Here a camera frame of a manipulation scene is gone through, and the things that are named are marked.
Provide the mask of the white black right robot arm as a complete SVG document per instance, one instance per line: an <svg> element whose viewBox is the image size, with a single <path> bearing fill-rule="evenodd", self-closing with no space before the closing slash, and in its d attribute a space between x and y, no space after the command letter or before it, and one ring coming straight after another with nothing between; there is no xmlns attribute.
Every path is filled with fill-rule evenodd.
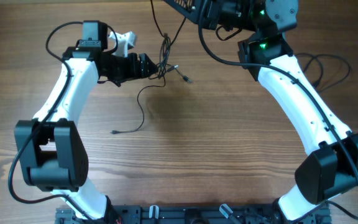
<svg viewBox="0 0 358 224"><path fill-rule="evenodd" d="M324 103L304 76L285 38L297 25L296 0L170 1L169 5L205 29L248 30L238 43L237 66L250 72L278 102L295 127L306 159L295 185L275 202L273 220L297 223L335 196L358 188L358 133Z"/></svg>

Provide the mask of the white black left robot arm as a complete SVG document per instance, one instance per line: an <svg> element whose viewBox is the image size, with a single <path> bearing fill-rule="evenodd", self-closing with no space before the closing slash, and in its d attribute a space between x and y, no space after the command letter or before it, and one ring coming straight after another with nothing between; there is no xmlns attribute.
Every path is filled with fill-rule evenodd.
<svg viewBox="0 0 358 224"><path fill-rule="evenodd" d="M158 70L146 54L132 49L133 32L118 34L101 21L83 21L82 36L58 57L62 70L51 94L34 117L20 120L14 129L24 181L60 198L82 223L122 223L107 195L88 176L89 160L77 130L87 98L95 85L117 86L147 78Z"/></svg>

